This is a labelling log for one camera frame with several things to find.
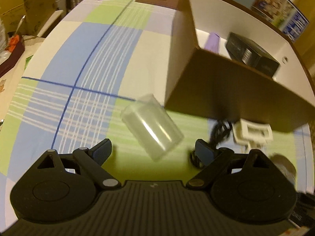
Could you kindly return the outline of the clear plastic cup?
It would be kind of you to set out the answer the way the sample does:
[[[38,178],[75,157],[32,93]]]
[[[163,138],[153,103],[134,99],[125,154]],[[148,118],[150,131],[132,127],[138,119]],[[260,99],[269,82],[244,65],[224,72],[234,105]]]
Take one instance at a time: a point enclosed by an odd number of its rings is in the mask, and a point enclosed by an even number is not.
[[[121,111],[121,119],[153,161],[162,159],[184,138],[153,94],[126,106]]]

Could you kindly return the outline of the purple tube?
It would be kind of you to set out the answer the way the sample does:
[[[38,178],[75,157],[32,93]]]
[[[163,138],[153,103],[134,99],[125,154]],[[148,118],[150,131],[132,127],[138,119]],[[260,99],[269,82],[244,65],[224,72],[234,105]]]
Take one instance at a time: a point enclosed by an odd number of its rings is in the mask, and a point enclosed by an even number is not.
[[[220,49],[220,36],[211,32],[206,40],[204,49],[212,53],[219,53]]]

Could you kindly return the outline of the yellow cardboard boxes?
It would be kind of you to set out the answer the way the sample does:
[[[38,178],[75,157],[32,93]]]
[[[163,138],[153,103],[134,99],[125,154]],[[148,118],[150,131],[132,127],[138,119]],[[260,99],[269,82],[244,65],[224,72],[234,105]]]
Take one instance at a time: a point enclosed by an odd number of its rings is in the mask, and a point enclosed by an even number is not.
[[[9,33],[25,18],[19,32],[36,36],[56,10],[55,0],[1,0],[1,21]]]

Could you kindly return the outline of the black small box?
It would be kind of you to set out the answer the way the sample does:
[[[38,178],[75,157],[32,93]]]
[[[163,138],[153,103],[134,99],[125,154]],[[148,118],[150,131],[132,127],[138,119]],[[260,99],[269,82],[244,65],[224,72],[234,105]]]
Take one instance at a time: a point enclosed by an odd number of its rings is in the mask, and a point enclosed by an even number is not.
[[[232,60],[252,67],[266,76],[273,77],[279,68],[279,62],[271,54],[247,37],[230,32],[225,47]]]

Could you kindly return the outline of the checked tablecloth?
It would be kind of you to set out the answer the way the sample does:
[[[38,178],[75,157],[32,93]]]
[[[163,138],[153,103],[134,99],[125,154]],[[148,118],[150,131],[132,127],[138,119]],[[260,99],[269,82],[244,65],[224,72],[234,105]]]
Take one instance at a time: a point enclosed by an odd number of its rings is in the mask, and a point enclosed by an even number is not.
[[[173,9],[133,0],[83,0],[31,55],[22,76],[2,81],[1,230],[17,217],[10,192],[49,148],[69,153],[109,138],[105,169],[120,180],[181,180],[198,173],[188,153],[207,139],[211,119],[171,112],[184,139],[153,161],[122,122],[144,95],[164,103]]]

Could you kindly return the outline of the grey striped socks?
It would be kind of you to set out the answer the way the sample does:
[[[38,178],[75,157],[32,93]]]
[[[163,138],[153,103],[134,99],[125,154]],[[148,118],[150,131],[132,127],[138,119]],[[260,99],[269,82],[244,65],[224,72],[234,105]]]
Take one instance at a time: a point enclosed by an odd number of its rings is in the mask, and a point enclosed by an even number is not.
[[[268,155],[268,158],[275,164],[275,166],[281,171],[281,173],[291,182],[295,189],[296,186],[296,177],[297,177],[297,170],[293,163],[286,158],[285,156],[275,153],[272,155]]]

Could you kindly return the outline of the brown cardboard storage box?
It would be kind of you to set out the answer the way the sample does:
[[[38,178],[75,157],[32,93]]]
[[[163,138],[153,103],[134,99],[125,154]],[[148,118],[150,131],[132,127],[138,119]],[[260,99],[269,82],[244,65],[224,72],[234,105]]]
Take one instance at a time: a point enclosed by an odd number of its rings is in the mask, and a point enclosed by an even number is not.
[[[273,77],[204,50],[197,31],[255,41],[280,67]],[[194,116],[246,119],[291,132],[314,120],[314,84],[290,39],[233,0],[179,0],[172,22],[164,105]]]

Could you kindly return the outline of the blue milk carton box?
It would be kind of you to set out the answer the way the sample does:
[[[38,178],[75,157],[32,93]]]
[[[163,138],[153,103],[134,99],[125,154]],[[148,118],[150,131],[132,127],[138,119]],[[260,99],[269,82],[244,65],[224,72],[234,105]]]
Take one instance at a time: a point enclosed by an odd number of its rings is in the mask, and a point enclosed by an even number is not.
[[[255,0],[251,9],[295,42],[309,21],[290,0]]]

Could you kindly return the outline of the white plastic clip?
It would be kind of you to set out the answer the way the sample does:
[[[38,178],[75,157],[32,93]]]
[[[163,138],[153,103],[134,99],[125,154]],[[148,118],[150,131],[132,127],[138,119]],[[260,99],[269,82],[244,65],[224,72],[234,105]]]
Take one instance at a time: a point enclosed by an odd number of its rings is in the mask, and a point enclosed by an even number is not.
[[[242,153],[249,153],[252,149],[261,150],[273,141],[273,133],[269,124],[257,124],[240,119],[232,125],[234,142],[243,146]]]

